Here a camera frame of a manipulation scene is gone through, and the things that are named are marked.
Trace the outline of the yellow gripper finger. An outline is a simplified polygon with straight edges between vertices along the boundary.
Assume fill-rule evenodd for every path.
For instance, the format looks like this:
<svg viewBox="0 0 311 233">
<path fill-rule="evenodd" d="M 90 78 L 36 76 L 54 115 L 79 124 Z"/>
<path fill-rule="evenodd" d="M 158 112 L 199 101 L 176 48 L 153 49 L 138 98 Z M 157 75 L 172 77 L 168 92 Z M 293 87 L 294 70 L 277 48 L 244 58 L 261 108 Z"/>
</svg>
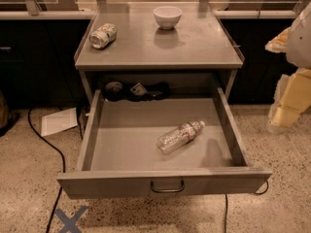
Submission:
<svg viewBox="0 0 311 233">
<path fill-rule="evenodd" d="M 280 134 L 291 128 L 311 106 L 311 70 L 298 68 L 292 75 L 282 75 L 268 114 L 267 129 Z"/>
<path fill-rule="evenodd" d="M 275 53 L 285 52 L 287 50 L 289 32 L 290 28 L 283 30 L 265 45 L 265 49 Z"/>
</svg>

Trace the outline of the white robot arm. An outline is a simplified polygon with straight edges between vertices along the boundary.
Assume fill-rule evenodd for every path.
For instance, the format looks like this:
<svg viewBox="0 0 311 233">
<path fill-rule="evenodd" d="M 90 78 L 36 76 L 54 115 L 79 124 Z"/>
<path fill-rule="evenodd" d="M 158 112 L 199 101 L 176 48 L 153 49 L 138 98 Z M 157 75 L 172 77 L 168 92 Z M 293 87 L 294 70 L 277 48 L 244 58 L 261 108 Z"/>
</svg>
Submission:
<svg viewBox="0 0 311 233">
<path fill-rule="evenodd" d="M 311 106 L 311 2 L 292 25 L 270 40 L 265 49 L 284 52 L 286 60 L 297 67 L 292 75 L 282 75 L 268 114 L 268 131 L 287 131 Z"/>
</svg>

